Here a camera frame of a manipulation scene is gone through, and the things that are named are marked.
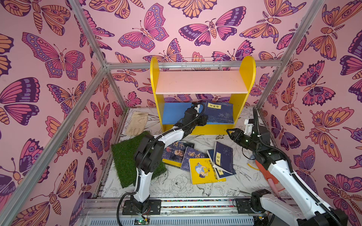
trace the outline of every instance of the yellow title label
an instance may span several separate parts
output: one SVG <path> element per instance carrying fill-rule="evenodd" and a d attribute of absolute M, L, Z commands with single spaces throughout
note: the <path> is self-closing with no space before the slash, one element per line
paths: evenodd
<path fill-rule="evenodd" d="M 210 107 L 210 108 L 221 109 L 221 105 L 214 105 L 212 103 L 209 103 L 207 106 Z"/>
<path fill-rule="evenodd" d="M 219 166 L 220 166 L 220 159 L 221 159 L 221 154 L 219 152 L 216 152 L 215 163 L 218 164 Z"/>
<path fill-rule="evenodd" d="M 224 175 L 224 171 L 222 171 L 221 169 L 218 169 L 219 175 Z"/>

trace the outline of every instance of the book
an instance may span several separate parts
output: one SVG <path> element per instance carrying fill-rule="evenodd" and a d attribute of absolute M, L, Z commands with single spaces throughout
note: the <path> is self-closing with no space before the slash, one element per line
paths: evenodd
<path fill-rule="evenodd" d="M 206 102 L 205 115 L 208 116 L 207 122 L 213 123 L 234 123 L 233 104 L 231 103 L 212 103 Z"/>
<path fill-rule="evenodd" d="M 232 174 L 232 148 L 220 142 L 216 142 L 214 149 L 213 167 Z"/>
<path fill-rule="evenodd" d="M 176 141 L 168 145 L 162 153 L 162 161 L 166 164 L 181 167 L 185 156 L 186 147 L 194 147 L 195 144 L 186 141 Z"/>
<path fill-rule="evenodd" d="M 211 159 L 212 163 L 214 163 L 214 150 L 213 149 L 207 150 L 206 153 L 209 156 L 209 158 Z M 218 177 L 219 180 L 222 178 L 225 178 L 227 176 L 232 176 L 232 175 L 236 174 L 234 168 L 232 168 L 232 174 L 222 171 L 221 169 L 215 169 L 215 170 L 216 170 L 216 176 Z"/>
<path fill-rule="evenodd" d="M 212 167 L 209 158 L 189 159 L 192 184 L 206 184 L 226 181 L 226 178 L 218 179 L 216 170 Z"/>
<path fill-rule="evenodd" d="M 185 156 L 181 163 L 182 170 L 190 172 L 189 159 L 191 158 L 207 158 L 207 155 L 192 147 L 186 147 Z"/>

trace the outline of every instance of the green turf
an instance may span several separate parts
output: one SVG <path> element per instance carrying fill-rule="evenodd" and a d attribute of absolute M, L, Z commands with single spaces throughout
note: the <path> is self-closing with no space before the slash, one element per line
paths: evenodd
<path fill-rule="evenodd" d="M 132 139 L 112 145 L 114 164 L 122 188 L 128 187 L 129 185 L 136 182 L 137 173 L 133 155 L 136 152 L 142 138 L 146 134 L 149 134 L 149 132 L 145 131 Z M 152 179 L 159 177 L 166 171 L 167 169 L 165 163 L 161 162 L 157 169 L 154 171 Z"/>

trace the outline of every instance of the pink shelf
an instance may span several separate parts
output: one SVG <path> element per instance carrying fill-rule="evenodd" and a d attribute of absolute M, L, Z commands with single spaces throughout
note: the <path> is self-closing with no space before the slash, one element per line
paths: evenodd
<path fill-rule="evenodd" d="M 239 71 L 160 72 L 156 94 L 248 93 Z"/>

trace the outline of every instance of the beige cloth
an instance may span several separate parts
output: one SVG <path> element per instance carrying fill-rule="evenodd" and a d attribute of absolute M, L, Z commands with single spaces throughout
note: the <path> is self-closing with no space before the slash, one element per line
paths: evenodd
<path fill-rule="evenodd" d="M 137 136 L 141 134 L 146 126 L 147 118 L 147 112 L 134 111 L 127 127 L 126 135 Z"/>

